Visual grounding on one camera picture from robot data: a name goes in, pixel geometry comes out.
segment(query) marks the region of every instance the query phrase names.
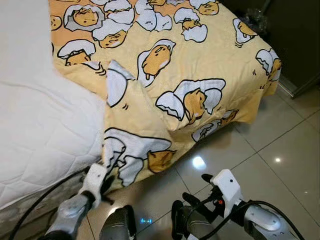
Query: cartoon egg yolk character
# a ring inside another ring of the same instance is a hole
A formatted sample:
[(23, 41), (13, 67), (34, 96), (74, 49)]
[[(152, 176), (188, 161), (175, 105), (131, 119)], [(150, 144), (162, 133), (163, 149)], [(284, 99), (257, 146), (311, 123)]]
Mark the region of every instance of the cartoon egg yolk character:
[(98, 14), (93, 12), (92, 9), (85, 9), (84, 7), (79, 10), (74, 10), (72, 13), (73, 20), (84, 27), (96, 25), (98, 22)]
[(166, 0), (148, 0), (150, 5), (162, 6), (166, 3)]
[(200, 119), (205, 113), (204, 102), (206, 95), (197, 88), (194, 91), (188, 92), (183, 99), (183, 104), (186, 109), (186, 117), (189, 124), (193, 124), (197, 119)]
[(272, 70), (271, 70), (271, 73), (269, 74), (268, 76), (268, 80), (272, 80), (274, 78), (274, 76), (276, 75), (277, 71), (280, 70), (281, 68), (281, 60), (279, 58), (276, 58), (274, 61), (273, 61), (273, 66), (272, 66)]
[(59, 16), (50, 16), (51, 20), (51, 31), (57, 30), (62, 25), (62, 20)]
[(84, 51), (71, 55), (67, 58), (65, 61), (66, 66), (76, 65), (76, 64), (82, 64), (84, 62), (90, 61), (90, 56), (88, 56)]
[(194, 28), (195, 26), (201, 27), (201, 23), (197, 20), (186, 20), (182, 23), (183, 30), (189, 30)]
[(103, 40), (99, 41), (99, 45), (101, 48), (116, 48), (120, 44), (122, 44), (127, 36), (127, 32), (124, 30), (120, 30), (115, 34), (109, 34)]
[(250, 27), (248, 27), (244, 22), (240, 22), (238, 25), (238, 29), (240, 32), (243, 33), (243, 37), (246, 38), (247, 36), (256, 36), (257, 34), (251, 30)]
[(225, 126), (228, 123), (230, 123), (236, 117), (238, 112), (239, 112), (239, 110), (232, 111), (228, 117), (222, 118), (221, 119), (221, 126)]
[(171, 57), (170, 49), (170, 46), (158, 45), (145, 58), (142, 63), (142, 69), (147, 80), (150, 79), (150, 76), (156, 77), (160, 70), (168, 65)]
[(208, 2), (206, 4), (201, 4), (198, 11), (202, 15), (216, 15), (219, 12), (219, 1)]
[(148, 152), (148, 167), (153, 173), (160, 173), (167, 169), (171, 164), (171, 159), (175, 151), (165, 150), (157, 152)]

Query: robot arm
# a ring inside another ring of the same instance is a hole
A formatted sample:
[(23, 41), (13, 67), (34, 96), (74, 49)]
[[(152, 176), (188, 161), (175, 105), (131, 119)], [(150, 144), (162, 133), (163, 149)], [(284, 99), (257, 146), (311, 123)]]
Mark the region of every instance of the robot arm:
[[(108, 188), (108, 181), (105, 181), (106, 175), (107, 169), (94, 163), (78, 194), (60, 204), (55, 221), (39, 240), (75, 240), (78, 228), (90, 209), (97, 208), (102, 200), (112, 205), (112, 200), (101, 195), (101, 192)], [(116, 209), (107, 218), (101, 230), (100, 239), (130, 240), (134, 239), (136, 232), (134, 210), (126, 205)]]
[(244, 230), (255, 240), (297, 239), (280, 214), (258, 204), (243, 201), (240, 185), (230, 170), (222, 170), (216, 177), (204, 174), (202, 178), (213, 186), (208, 200), (213, 202), (215, 209), (210, 211), (199, 199), (184, 193), (183, 199), (191, 206), (183, 206), (179, 201), (172, 205), (172, 236), (176, 236), (174, 240), (180, 239), (182, 235), (190, 240), (215, 239), (210, 233), (215, 233), (219, 229), (218, 227), (215, 229), (211, 223), (218, 216), (230, 218), (244, 227)]
[(82, 220), (91, 208), (96, 208), (101, 203), (100, 189), (106, 174), (105, 167), (94, 163), (78, 194), (60, 204), (55, 221), (39, 240), (76, 239)]
[[(222, 170), (216, 177), (211, 178), (210, 183), (217, 186), (225, 203), (224, 218), (233, 210), (236, 210), (242, 199), (241, 188), (229, 169)], [(238, 213), (234, 219), (243, 219), (238, 222), (244, 230), (257, 240), (295, 240), (296, 238), (289, 231), (287, 222), (279, 214), (271, 212), (259, 205), (249, 206), (245, 212)]]

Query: bed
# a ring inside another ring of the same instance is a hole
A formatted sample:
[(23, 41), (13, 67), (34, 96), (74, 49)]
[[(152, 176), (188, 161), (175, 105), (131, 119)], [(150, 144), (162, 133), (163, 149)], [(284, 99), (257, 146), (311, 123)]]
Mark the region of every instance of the bed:
[[(115, 176), (109, 190), (127, 187), (223, 126), (254, 121), (260, 99), (276, 90), (279, 57), (217, 0), (49, 0), (49, 11), (46, 4), (1, 9), (12, 19), (0, 21), (0, 187), (12, 184), (0, 189), (1, 234), (72, 172), (102, 158)], [(43, 147), (53, 153), (23, 154)], [(75, 183), (62, 192), (76, 192)]]

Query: tiled floor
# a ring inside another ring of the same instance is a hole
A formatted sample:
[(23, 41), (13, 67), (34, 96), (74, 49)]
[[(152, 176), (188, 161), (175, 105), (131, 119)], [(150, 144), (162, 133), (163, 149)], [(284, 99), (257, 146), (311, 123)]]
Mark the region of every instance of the tiled floor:
[[(194, 159), (203, 160), (197, 166)], [(174, 167), (112, 194), (115, 205), (102, 203), (91, 211), (78, 240), (98, 240), (99, 232), (117, 207), (135, 210), (138, 240), (171, 238), (171, 205), (183, 192), (205, 199), (211, 189), (203, 173), (232, 169), (249, 200), (279, 207), (306, 240), (320, 239), (320, 92), (314, 89), (290, 99), (280, 89), (265, 97), (255, 122), (235, 123), (206, 138)], [(140, 224), (140, 219), (152, 224)], [(249, 240), (239, 226), (227, 224), (216, 239)]]

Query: blue led light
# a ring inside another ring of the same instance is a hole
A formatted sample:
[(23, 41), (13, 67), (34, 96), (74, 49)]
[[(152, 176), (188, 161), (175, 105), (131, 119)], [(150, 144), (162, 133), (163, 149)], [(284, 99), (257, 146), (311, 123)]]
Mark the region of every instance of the blue led light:
[(152, 219), (144, 219), (143, 217), (140, 219), (141, 224), (152, 224)]

